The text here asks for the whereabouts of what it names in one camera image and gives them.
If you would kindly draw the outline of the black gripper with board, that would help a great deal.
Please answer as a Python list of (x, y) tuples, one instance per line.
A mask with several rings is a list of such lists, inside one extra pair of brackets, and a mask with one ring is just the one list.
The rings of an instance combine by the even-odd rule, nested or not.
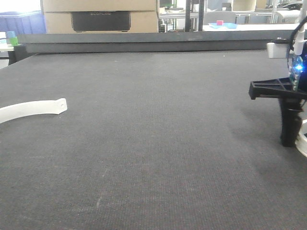
[(249, 96), (252, 100), (280, 98), (282, 132), (281, 144), (294, 147), (298, 132), (302, 126), (299, 113), (303, 111), (301, 100), (307, 98), (307, 44), (304, 43), (301, 55), (292, 55), (287, 60), (289, 75), (286, 78), (252, 81)]

